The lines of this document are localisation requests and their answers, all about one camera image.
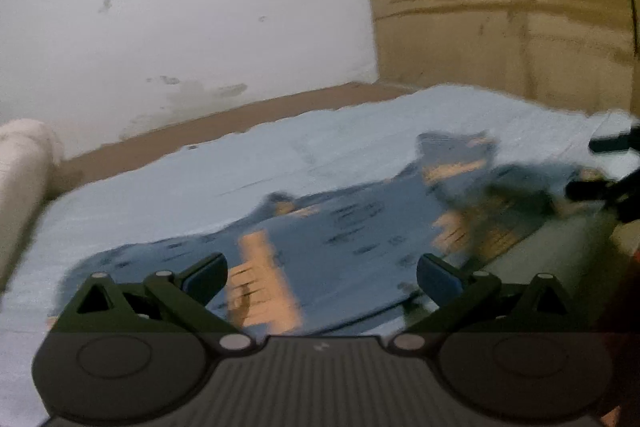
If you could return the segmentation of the blue orange printed pants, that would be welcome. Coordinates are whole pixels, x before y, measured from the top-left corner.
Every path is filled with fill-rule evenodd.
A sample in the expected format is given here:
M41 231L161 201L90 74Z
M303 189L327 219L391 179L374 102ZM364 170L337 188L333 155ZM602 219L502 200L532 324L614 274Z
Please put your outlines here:
M285 317L296 332L340 329L419 295L421 256L479 268L559 214L579 167L500 165L497 152L486 135L423 133L416 160L393 178L300 197L272 193L218 232L95 254L67 272L55 309L96 272L139 283L221 254L229 265L224 289L213 294L196 283L208 311L258 332Z

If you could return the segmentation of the brown mattress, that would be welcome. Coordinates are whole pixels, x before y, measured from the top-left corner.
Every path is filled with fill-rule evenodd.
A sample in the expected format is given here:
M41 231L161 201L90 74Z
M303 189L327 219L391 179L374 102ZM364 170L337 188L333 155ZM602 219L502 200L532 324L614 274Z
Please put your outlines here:
M53 176L52 199L83 185L140 169L188 145L242 133L258 124L291 118L313 110L340 109L393 100L415 87L387 82L350 82L332 88L296 93L250 103L221 113L171 124L63 161Z

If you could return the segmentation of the wooden wardrobe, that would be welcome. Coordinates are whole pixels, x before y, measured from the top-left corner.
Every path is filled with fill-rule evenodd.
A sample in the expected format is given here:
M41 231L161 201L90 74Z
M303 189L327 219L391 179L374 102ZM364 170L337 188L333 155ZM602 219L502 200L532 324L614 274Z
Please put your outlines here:
M639 0L371 0L383 81L639 109Z

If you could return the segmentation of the light blue striped bedsheet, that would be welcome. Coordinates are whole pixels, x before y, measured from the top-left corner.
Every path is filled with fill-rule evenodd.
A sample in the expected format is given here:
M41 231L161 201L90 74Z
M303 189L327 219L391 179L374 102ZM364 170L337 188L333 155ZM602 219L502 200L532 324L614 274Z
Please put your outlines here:
M388 178L416 156L423 131L486 131L499 140L501 161L572 160L623 176L634 168L631 155L594 157L587 142L633 122L621 109L567 112L444 84L256 124L71 191L44 208L1 301L2 424L43 420L32 356L47 330L56 284L91 254L218 231L274 191L306 195Z

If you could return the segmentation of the rolled beige comforter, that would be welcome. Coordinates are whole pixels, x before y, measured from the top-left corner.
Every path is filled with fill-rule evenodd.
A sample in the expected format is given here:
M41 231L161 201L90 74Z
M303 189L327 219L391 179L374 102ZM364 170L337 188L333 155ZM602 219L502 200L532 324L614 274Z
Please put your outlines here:
M1 126L1 286L10 277L23 234L63 159L63 145L46 124L15 119Z

